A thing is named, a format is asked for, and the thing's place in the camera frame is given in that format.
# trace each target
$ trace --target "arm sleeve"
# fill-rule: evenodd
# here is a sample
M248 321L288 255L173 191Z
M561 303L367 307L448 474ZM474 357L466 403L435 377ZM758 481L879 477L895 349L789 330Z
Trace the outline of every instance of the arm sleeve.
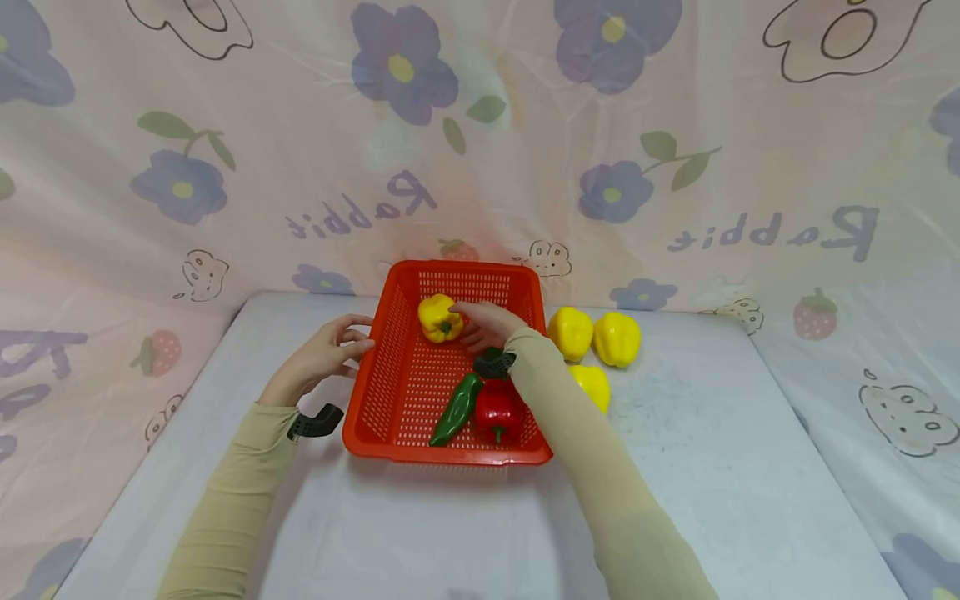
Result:
M180 537L157 598L243 598L260 533L296 443L296 407L254 404Z
M573 485L612 600L715 599L693 549L580 389L550 340L524 328L507 341L510 376Z

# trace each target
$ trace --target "white table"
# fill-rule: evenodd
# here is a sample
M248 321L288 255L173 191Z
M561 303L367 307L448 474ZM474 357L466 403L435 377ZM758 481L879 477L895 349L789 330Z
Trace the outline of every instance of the white table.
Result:
M270 375L320 324L375 307L376 299L252 298L58 600L152 598L207 477ZM903 600L739 323L632 316L643 349L627 371L609 370L610 418L720 596ZM585 361L596 362L592 354ZM304 412L328 401L346 408L351 384L325 381L304 399ZM300 440L249 597L580 600L605 593L557 461L400 465L353 457L334 435Z

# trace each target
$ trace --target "basket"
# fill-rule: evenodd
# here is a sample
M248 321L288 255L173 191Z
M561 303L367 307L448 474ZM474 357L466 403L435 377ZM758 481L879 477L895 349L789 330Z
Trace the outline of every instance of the basket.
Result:
M490 301L543 333L540 278L525 267L448 260L405 260L387 275L347 419L344 445L358 456L444 465L541 465L553 452L527 409L519 442L491 444L476 436L471 418L443 447L427 445L450 394L472 370L473 355L458 340L423 337L417 307L434 294Z

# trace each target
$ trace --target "black clamp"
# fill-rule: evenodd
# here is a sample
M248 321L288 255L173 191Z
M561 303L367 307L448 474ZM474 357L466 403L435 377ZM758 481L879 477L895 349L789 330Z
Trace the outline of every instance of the black clamp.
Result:
M484 379L506 379L515 360L516 354L490 347L473 359L473 370Z
M316 417L307 417L304 414L298 415L294 424L290 425L287 437L295 442L297 438L328 436L337 428L343 417L344 411L333 404L325 404Z

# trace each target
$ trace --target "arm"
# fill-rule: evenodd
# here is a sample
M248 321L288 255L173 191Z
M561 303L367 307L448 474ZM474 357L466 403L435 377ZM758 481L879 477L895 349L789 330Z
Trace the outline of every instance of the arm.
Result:
M650 493L626 446L550 340L522 328L507 341L511 378L563 464L614 600L716 598L696 555Z
M260 534L293 464L297 445L287 431L300 413L298 400L332 374L355 375L344 362L373 347L365 334L348 328L352 324L371 319L346 315L324 325L271 377L210 475L157 598L244 597Z

